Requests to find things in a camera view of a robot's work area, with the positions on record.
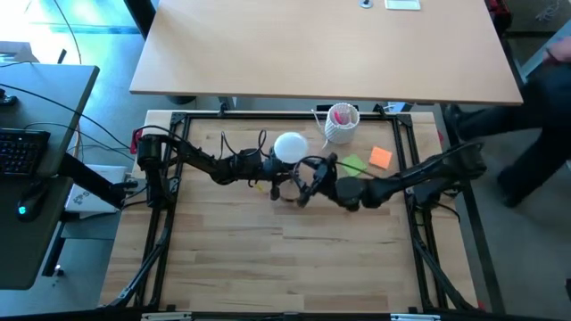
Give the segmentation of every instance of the shoe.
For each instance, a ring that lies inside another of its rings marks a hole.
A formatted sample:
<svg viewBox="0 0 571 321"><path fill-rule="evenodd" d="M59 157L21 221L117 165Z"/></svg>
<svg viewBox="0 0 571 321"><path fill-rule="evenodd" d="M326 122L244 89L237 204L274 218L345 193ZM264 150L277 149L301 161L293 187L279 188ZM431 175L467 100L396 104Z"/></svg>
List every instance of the shoe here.
<svg viewBox="0 0 571 321"><path fill-rule="evenodd" d="M461 111L460 107L453 105L448 106L444 109L443 118L446 125L451 128L456 136L462 141L470 140L470 137L467 137L462 133L459 129L459 124L467 117L468 113Z"/></svg>

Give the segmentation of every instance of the white paper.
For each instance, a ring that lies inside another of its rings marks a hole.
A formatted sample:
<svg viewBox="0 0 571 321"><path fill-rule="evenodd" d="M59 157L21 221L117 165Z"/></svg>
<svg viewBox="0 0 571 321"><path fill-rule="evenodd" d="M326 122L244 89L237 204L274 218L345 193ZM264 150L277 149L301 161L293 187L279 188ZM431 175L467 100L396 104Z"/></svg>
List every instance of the white paper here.
<svg viewBox="0 0 571 321"><path fill-rule="evenodd" d="M420 10L419 0L385 0L385 7L389 10Z"/></svg>

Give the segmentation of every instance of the black pants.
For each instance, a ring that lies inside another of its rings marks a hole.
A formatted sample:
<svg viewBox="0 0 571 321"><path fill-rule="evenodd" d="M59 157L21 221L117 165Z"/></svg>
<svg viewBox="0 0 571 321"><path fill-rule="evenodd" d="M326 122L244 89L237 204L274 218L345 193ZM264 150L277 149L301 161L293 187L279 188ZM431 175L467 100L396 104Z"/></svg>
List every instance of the black pants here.
<svg viewBox="0 0 571 321"><path fill-rule="evenodd" d="M542 133L516 162L504 169L498 183L504 192L523 199L571 157L571 67L559 66L522 88L520 107L494 107L468 113L459 122L464 139L529 128Z"/></svg>

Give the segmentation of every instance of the pink pen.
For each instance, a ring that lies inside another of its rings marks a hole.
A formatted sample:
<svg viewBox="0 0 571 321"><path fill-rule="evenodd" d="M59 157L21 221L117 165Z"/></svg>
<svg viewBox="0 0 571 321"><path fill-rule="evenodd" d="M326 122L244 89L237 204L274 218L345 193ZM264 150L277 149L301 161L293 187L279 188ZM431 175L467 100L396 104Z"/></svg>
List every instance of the pink pen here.
<svg viewBox="0 0 571 321"><path fill-rule="evenodd" d="M339 124L339 125L345 125L345 124L343 124L343 122L341 121L341 116L339 116L339 111L334 111L334 112L333 112L333 116L335 117L335 121L337 121L337 124Z"/></svg>

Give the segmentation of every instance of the computer mouse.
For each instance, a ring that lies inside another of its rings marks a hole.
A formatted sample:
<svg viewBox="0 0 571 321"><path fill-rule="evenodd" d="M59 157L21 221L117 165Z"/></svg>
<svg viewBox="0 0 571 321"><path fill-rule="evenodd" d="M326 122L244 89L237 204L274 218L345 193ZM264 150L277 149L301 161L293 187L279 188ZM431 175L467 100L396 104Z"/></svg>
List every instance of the computer mouse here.
<svg viewBox="0 0 571 321"><path fill-rule="evenodd" d="M18 201L16 215L22 222L31 222L39 216L46 200L47 184L43 180L34 181Z"/></svg>

